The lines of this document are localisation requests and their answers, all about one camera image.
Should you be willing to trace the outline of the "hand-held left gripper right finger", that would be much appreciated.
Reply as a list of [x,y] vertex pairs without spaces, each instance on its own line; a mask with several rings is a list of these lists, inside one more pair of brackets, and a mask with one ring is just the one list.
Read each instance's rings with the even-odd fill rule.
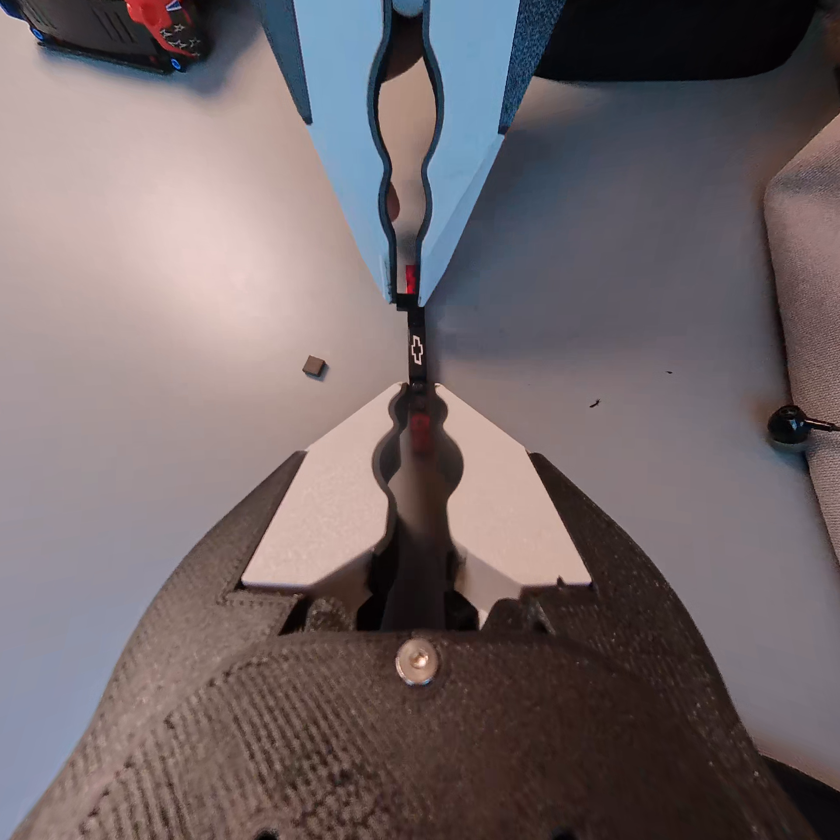
[[455,591],[476,609],[478,623],[499,601],[591,585],[529,451],[445,386],[434,392]]

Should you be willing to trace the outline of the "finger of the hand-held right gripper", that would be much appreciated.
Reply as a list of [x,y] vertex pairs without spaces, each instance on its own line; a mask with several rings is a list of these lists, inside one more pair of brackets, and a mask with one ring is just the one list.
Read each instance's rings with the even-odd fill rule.
[[427,305],[495,162],[519,1],[431,1],[424,46],[436,93],[424,162],[427,220],[419,247],[418,304]]
[[392,163],[377,102],[392,2],[294,3],[313,145],[374,282],[396,301],[396,235],[386,208]]

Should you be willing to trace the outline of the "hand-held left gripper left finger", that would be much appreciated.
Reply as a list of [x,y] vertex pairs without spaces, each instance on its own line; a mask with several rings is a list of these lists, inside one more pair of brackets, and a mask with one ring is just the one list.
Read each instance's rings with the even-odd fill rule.
[[355,620],[391,524],[375,455],[392,434],[393,384],[321,436],[302,462],[241,577],[249,590],[333,599]]

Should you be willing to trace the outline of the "black lego plate white emblem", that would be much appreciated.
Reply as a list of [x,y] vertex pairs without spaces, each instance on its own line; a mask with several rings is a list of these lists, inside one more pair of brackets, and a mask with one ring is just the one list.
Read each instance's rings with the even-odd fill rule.
[[419,268],[405,267],[406,288],[396,295],[396,307],[406,314],[408,358],[408,432],[414,455],[426,456],[433,449],[432,415],[428,376],[425,309],[419,304]]

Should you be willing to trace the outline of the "lego race car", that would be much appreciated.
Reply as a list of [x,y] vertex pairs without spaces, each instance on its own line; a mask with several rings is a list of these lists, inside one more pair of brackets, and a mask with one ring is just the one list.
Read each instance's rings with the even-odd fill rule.
[[192,1],[2,1],[43,49],[168,75],[212,52]]

